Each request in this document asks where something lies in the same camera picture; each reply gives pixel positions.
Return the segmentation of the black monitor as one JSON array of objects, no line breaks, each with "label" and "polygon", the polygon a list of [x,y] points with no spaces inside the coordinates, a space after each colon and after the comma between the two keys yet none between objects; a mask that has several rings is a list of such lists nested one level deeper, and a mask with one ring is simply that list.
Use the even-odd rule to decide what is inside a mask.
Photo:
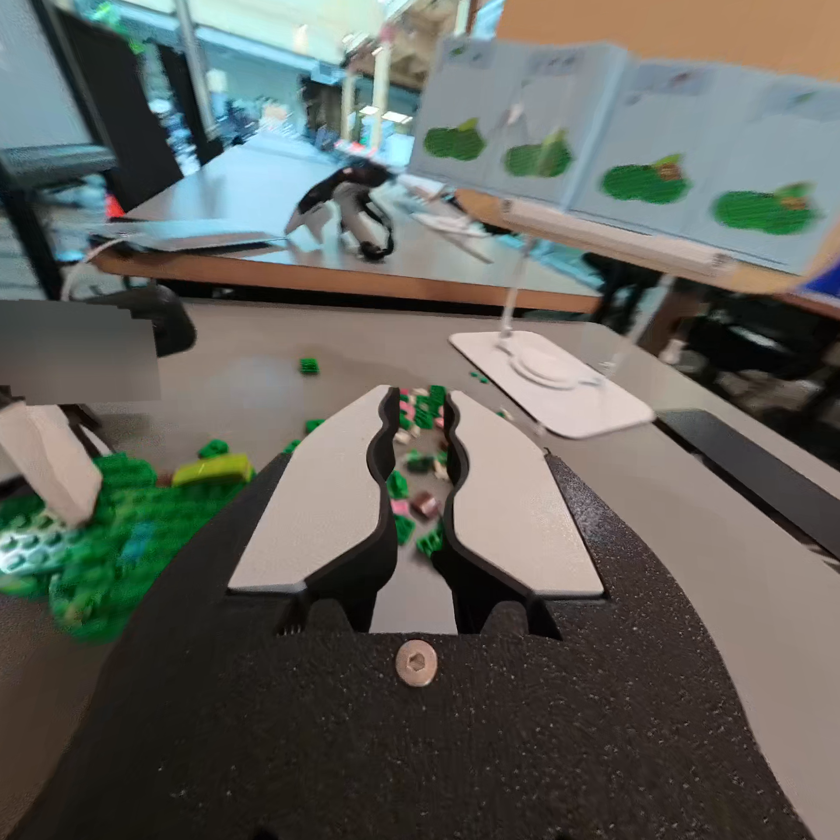
[{"label": "black monitor", "polygon": [[65,10],[56,15],[117,161],[106,173],[108,189],[130,212],[180,181],[182,170],[145,97],[128,41]]}]

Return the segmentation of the black and white headset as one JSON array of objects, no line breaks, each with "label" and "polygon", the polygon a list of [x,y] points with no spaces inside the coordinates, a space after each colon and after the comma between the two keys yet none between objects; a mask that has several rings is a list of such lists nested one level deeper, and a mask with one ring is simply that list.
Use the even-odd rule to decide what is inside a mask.
[{"label": "black and white headset", "polygon": [[331,218],[329,206],[335,205],[339,232],[355,239],[361,258],[381,262],[395,250],[394,224],[372,192],[395,179],[396,174],[383,164],[352,158],[304,194],[292,211],[284,234],[305,227],[322,243],[322,231]]}]

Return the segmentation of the open instruction book on board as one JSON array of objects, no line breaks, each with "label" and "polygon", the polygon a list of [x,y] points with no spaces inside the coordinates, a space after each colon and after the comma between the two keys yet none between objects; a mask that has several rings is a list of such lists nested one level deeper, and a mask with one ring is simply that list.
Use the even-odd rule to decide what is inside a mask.
[{"label": "open instruction book on board", "polygon": [[507,2],[408,170],[804,275],[838,230],[838,2]]}]

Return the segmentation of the cluster of green lego parts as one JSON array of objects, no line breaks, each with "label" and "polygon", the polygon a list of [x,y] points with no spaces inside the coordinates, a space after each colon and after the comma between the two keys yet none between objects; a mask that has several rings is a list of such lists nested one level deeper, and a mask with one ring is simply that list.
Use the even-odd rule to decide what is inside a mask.
[{"label": "cluster of green lego parts", "polygon": [[443,500],[432,490],[427,492],[430,499],[419,499],[424,491],[417,482],[431,476],[448,487],[448,444],[443,436],[446,395],[447,388],[436,384],[400,389],[400,426],[393,438],[395,467],[386,487],[401,547],[419,522],[435,522],[443,512]]}]

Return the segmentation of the green lego plate assembly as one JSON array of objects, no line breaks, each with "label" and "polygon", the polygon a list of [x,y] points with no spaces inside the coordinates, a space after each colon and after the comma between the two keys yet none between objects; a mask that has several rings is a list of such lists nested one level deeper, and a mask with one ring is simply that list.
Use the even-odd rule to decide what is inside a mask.
[{"label": "green lego plate assembly", "polygon": [[34,493],[1,507],[1,590],[44,601],[59,629],[105,642],[178,552],[256,476],[246,454],[212,440],[168,484],[124,453],[93,460],[101,487],[90,521],[71,527]]}]

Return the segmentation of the black flat desk panel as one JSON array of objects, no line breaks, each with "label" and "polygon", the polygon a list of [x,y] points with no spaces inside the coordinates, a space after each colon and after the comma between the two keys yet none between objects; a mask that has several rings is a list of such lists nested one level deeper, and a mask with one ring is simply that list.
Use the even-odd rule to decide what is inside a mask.
[{"label": "black flat desk panel", "polygon": [[765,515],[839,559],[839,500],[712,414],[665,411],[657,426]]}]

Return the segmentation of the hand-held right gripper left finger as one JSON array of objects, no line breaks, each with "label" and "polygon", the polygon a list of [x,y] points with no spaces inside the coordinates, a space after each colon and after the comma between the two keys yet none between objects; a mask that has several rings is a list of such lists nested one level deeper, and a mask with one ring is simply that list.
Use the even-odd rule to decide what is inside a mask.
[{"label": "hand-held right gripper left finger", "polygon": [[229,579],[228,592],[286,598],[307,611],[341,604],[353,628],[371,627],[396,569],[386,486],[395,467],[400,393],[378,385],[309,433],[289,456]]}]

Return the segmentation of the grey laptop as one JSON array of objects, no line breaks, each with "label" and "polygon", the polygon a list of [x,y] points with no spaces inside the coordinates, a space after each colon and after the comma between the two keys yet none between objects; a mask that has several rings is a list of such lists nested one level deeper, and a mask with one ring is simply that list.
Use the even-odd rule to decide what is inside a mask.
[{"label": "grey laptop", "polygon": [[93,227],[88,246],[162,254],[226,254],[271,247],[287,234],[271,233],[225,219],[140,220],[128,217]]}]

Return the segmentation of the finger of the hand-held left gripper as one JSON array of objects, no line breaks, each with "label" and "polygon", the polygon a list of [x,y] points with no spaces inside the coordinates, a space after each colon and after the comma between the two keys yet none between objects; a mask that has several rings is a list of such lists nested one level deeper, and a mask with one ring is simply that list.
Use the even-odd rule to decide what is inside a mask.
[{"label": "finger of the hand-held left gripper", "polygon": [[79,527],[91,519],[102,488],[102,473],[57,405],[5,406],[1,445],[59,520]]}]

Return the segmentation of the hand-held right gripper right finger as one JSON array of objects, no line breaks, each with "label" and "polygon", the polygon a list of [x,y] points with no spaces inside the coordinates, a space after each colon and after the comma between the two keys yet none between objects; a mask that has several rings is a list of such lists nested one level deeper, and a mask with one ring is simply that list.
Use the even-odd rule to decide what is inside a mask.
[{"label": "hand-held right gripper right finger", "polygon": [[606,589],[548,456],[514,424],[462,391],[444,403],[451,490],[440,574],[459,631],[480,631],[502,602],[529,631],[554,631],[549,605],[590,603]]}]

